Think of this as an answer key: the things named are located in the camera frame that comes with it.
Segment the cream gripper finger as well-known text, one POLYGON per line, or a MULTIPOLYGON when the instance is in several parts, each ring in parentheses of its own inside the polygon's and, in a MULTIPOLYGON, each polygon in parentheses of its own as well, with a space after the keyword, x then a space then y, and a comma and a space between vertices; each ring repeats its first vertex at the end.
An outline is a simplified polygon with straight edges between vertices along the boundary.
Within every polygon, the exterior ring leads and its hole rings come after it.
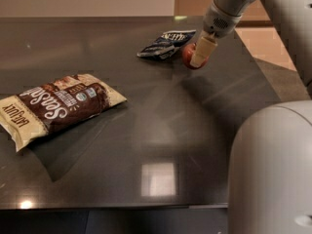
POLYGON ((195 45, 195 50, 192 54, 190 65, 194 68, 200 68, 208 60, 209 55, 217 47, 215 35, 202 31, 195 45))

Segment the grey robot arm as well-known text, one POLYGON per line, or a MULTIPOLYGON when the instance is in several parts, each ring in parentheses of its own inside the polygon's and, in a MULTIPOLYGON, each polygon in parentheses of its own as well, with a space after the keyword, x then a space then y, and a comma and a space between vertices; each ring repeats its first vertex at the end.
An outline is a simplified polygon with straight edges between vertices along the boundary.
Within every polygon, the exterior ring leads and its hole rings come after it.
MULTIPOLYGON (((233 31, 254 0, 213 0, 190 64, 233 31)), ((312 0, 259 0, 305 87, 312 84, 312 0)), ((228 234, 312 234, 312 100, 257 111, 232 144, 228 234)))

